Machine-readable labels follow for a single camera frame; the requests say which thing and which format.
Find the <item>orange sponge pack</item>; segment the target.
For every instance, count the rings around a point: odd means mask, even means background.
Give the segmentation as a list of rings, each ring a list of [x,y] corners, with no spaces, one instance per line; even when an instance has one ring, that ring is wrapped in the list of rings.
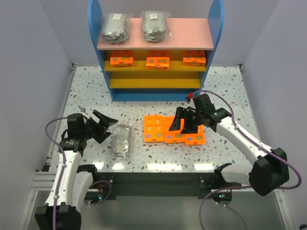
[[[133,50],[111,50],[111,67],[131,67],[133,63]]]
[[[198,132],[192,134],[184,134],[186,145],[204,145],[206,143],[203,125],[198,126]]]
[[[205,66],[206,54],[204,50],[184,50],[183,64],[188,66]]]
[[[169,50],[149,50],[146,60],[148,69],[167,70],[169,69]]]
[[[185,142],[184,135],[181,134],[181,131],[184,126],[184,120],[181,119],[180,130],[176,131],[169,131],[169,128],[174,120],[174,116],[164,116],[163,123],[164,123],[164,141],[165,143],[183,143]]]

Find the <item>orange sponge pack on shelf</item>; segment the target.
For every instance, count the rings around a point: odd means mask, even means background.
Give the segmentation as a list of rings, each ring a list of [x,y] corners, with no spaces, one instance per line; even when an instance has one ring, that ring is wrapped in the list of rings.
[[[204,50],[184,50],[183,64],[188,66],[205,66],[206,54]]]

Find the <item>orange sponge pack hidden middle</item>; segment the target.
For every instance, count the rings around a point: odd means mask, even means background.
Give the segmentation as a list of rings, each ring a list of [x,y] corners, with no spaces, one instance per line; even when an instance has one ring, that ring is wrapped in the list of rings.
[[[162,115],[145,115],[143,120],[144,141],[164,142],[164,120]]]

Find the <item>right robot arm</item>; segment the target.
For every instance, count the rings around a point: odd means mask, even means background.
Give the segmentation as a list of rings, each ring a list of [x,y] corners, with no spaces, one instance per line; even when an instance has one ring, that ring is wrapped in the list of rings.
[[[287,155],[281,148],[273,149],[248,133],[224,108],[215,108],[209,95],[201,94],[192,99],[193,107],[177,107],[169,131],[195,134],[199,126],[211,128],[231,142],[250,163],[237,167],[225,163],[215,169],[220,183],[250,185],[256,193],[266,196],[289,180]]]

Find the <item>silver scrubber pack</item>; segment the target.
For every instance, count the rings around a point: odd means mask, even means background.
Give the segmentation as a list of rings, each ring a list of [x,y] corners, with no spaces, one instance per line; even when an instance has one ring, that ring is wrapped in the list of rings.
[[[117,159],[125,159],[130,156],[131,134],[131,123],[119,123],[115,126],[113,130],[111,149]]]
[[[168,26],[168,11],[143,11],[142,32],[145,41],[158,43],[171,36]]]
[[[128,13],[109,13],[102,16],[99,38],[112,44],[127,42],[132,17]]]

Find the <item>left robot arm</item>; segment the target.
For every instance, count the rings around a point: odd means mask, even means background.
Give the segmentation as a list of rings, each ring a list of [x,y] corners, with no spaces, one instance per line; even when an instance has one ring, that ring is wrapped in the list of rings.
[[[99,120],[83,112],[65,117],[67,129],[61,141],[51,141],[59,149],[59,164],[52,188],[42,207],[35,210],[35,219],[41,230],[79,230],[82,225],[80,207],[87,191],[95,185],[106,185],[107,194],[100,198],[100,204],[107,200],[112,191],[109,181],[97,178],[93,164],[81,165],[87,141],[94,139],[101,144],[110,135],[108,128],[118,120],[93,110]]]

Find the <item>blue shelf unit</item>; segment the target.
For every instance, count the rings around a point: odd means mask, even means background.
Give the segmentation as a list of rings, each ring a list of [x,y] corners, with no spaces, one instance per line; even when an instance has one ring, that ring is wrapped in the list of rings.
[[[90,37],[114,102],[183,101],[200,90],[224,25],[224,4],[212,2],[206,18],[171,18],[145,11],[103,15],[88,3]]]

